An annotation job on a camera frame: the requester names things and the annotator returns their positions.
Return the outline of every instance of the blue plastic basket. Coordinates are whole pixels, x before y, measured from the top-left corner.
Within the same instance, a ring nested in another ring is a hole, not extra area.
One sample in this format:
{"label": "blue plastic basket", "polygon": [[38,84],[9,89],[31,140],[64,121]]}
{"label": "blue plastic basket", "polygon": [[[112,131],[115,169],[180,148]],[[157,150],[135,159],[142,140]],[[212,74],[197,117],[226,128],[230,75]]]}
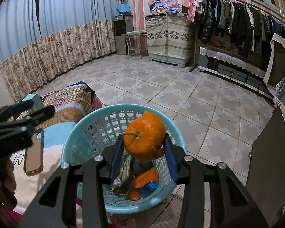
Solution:
{"label": "blue plastic basket", "polygon": [[[123,133],[127,126],[145,110],[156,113],[163,120],[172,142],[181,146],[187,153],[181,131],[168,116],[145,105],[114,104],[88,114],[76,124],[62,149],[61,162],[78,165],[101,154],[103,149],[113,145],[118,135]],[[116,196],[108,186],[103,185],[107,212],[116,214],[141,212],[161,203],[172,193],[176,184],[170,177],[165,156],[153,161],[153,164],[160,175],[159,187],[146,198],[137,201],[125,200]],[[78,183],[77,196],[82,199],[82,183]]]}

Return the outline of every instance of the tiled floor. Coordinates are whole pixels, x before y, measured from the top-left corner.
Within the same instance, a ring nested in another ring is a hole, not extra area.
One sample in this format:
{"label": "tiled floor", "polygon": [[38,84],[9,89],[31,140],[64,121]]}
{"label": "tiled floor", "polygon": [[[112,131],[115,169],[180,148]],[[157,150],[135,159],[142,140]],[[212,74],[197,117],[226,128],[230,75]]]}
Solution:
{"label": "tiled floor", "polygon": [[[206,164],[225,162],[245,185],[248,153],[273,107],[233,83],[197,69],[192,73],[188,70],[150,62],[148,57],[126,59],[111,55],[62,74],[38,93],[43,95],[84,81],[104,105],[127,102],[158,109],[177,123],[189,154]],[[167,198],[169,205],[127,217],[135,218],[137,228],[148,227],[154,220],[151,227],[177,227],[183,195],[184,186],[178,186]],[[209,184],[205,184],[204,226],[209,223]]]}

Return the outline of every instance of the phone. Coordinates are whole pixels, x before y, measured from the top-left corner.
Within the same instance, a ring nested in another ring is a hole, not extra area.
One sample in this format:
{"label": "phone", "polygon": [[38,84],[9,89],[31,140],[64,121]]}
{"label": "phone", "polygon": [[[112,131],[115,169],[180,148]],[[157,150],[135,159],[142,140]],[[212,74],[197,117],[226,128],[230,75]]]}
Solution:
{"label": "phone", "polygon": [[33,145],[25,150],[23,171],[28,177],[43,171],[43,138],[44,130],[41,128],[32,136]]}

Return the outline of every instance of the teal box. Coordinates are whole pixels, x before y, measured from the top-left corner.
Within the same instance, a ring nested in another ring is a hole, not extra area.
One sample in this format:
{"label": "teal box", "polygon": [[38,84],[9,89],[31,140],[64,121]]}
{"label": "teal box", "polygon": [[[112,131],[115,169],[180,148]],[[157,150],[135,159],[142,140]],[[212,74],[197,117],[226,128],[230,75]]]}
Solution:
{"label": "teal box", "polygon": [[32,114],[32,113],[44,108],[44,104],[42,103],[41,98],[39,97],[38,94],[36,94],[36,93],[28,94],[22,99],[22,101],[26,101],[26,100],[30,100],[30,99],[33,101],[33,107],[28,109],[29,114]]}

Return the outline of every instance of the blue curtain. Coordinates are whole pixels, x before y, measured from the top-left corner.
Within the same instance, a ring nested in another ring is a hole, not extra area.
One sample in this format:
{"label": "blue curtain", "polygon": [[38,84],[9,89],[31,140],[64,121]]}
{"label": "blue curtain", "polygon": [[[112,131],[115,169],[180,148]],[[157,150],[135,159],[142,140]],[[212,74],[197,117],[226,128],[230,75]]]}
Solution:
{"label": "blue curtain", "polygon": [[7,0],[0,5],[0,63],[40,39],[35,0]]}
{"label": "blue curtain", "polygon": [[115,7],[116,0],[39,0],[41,36],[112,19],[117,15]]}

